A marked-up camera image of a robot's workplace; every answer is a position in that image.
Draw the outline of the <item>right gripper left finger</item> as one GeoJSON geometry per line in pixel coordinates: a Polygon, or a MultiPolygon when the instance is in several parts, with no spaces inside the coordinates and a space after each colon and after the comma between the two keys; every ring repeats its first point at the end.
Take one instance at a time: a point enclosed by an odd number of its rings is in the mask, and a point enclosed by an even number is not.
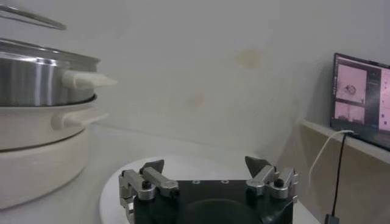
{"type": "Polygon", "coordinates": [[[133,169],[123,170],[118,177],[119,204],[132,213],[129,205],[137,198],[141,201],[152,201],[157,195],[168,198],[179,196],[179,182],[162,174],[163,159],[147,162],[136,172],[133,169]]]}

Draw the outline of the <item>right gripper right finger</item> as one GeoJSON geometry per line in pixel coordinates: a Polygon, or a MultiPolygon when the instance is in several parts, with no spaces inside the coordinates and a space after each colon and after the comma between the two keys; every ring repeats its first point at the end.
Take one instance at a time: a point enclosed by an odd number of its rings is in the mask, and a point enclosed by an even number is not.
{"type": "Polygon", "coordinates": [[[269,191],[272,198],[297,200],[298,173],[296,169],[287,167],[278,171],[265,159],[251,156],[246,156],[244,160],[252,177],[246,181],[246,186],[253,190],[257,197],[269,191]]]}

